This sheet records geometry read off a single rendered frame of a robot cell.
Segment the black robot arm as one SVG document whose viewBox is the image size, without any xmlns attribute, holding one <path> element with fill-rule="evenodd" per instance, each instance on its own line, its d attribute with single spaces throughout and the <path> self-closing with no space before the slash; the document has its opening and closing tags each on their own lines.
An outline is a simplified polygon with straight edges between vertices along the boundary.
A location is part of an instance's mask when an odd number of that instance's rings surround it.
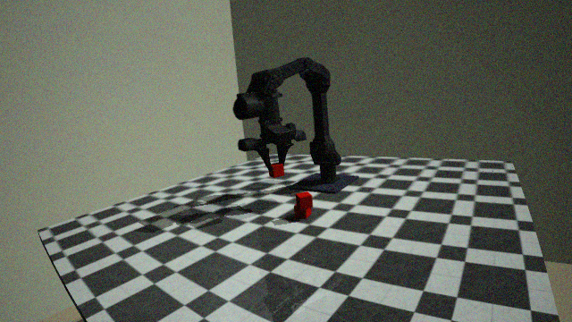
<svg viewBox="0 0 572 322">
<path fill-rule="evenodd" d="M 296 73 L 306 82 L 312 96 L 315 138 L 309 146 L 314 164 L 320 165 L 321 180 L 317 183 L 334 184 L 340 179 L 336 177 L 335 166 L 341 163 L 341 156 L 329 135 L 326 93 L 330 87 L 331 74 L 322 64 L 303 57 L 277 68 L 254 72 L 246 93 L 237 94 L 233 113 L 239 120 L 280 114 L 278 97 L 282 97 L 282 94 L 277 88 Z M 269 121 L 264 124 L 263 140 L 270 140 L 274 145 L 289 143 L 290 137 L 295 135 L 295 123 L 282 125 L 278 119 L 275 124 L 270 124 Z"/>
</svg>

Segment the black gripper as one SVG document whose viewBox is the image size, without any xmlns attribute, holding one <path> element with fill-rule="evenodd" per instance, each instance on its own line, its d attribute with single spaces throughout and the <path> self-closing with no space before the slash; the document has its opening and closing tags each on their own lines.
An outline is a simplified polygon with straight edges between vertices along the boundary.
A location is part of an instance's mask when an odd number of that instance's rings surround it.
<svg viewBox="0 0 572 322">
<path fill-rule="evenodd" d="M 271 162 L 270 162 L 270 157 L 269 157 L 269 150 L 270 149 L 266 147 L 266 144 L 271 144 L 272 142 L 270 140 L 263 140 L 263 128 L 264 128 L 265 122 L 269 121 L 270 124 L 275 124 L 275 120 L 278 120 L 278 119 L 280 119 L 282 121 L 282 117 L 280 117 L 279 114 L 269 115 L 269 116 L 259 116 L 258 123 L 260 123 L 260 130 L 261 130 L 260 138 L 262 138 L 262 139 L 245 138 L 245 139 L 239 140 L 239 143 L 238 143 L 239 150 L 241 150 L 241 151 L 250 151 L 250 150 L 257 151 L 259 156 L 262 157 L 262 159 L 263 159 L 263 161 L 264 161 L 269 172 L 272 172 L 272 167 L 271 167 Z M 302 140 L 306 140 L 306 139 L 307 139 L 307 137 L 306 137 L 306 134 L 304 131 L 296 130 L 296 135 L 290 137 L 289 143 L 286 142 L 286 143 L 282 143 L 281 145 L 276 145 L 279 163 L 283 164 L 283 166 L 284 166 L 284 162 L 285 162 L 285 158 L 286 158 L 288 149 L 294 145 L 294 143 L 291 143 L 291 140 L 302 141 Z"/>
</svg>

